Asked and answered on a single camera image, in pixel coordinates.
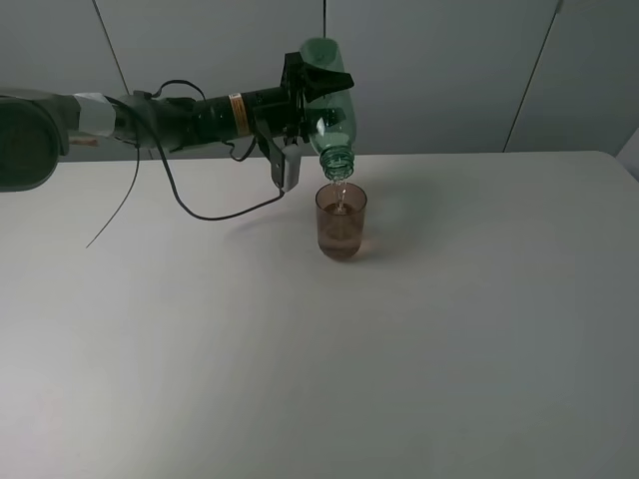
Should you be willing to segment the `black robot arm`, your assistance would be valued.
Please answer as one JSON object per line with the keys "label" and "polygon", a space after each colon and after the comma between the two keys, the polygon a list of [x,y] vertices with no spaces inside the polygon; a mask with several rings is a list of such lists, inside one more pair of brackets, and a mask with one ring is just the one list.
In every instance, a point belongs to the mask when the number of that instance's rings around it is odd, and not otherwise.
{"label": "black robot arm", "polygon": [[275,88],[199,100],[164,98],[136,91],[119,100],[102,94],[58,95],[24,89],[1,91],[1,189],[33,190],[53,174],[74,142],[101,138],[140,148],[179,152],[253,137],[271,164],[277,188],[287,192],[299,178],[300,154],[320,117],[308,105],[347,91],[346,72],[324,70],[288,53]]}

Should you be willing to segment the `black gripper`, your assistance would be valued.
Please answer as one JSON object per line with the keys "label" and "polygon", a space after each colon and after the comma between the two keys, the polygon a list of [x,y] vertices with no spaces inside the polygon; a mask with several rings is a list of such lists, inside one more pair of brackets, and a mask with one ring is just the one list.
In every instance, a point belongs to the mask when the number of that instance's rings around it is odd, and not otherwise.
{"label": "black gripper", "polygon": [[[354,86],[351,74],[310,67],[300,52],[285,54],[285,63],[278,87],[258,90],[252,106],[252,129],[256,143],[267,139],[285,138],[310,142],[310,126],[306,102],[346,91]],[[325,128],[339,125],[346,119],[342,108],[319,110]]]}

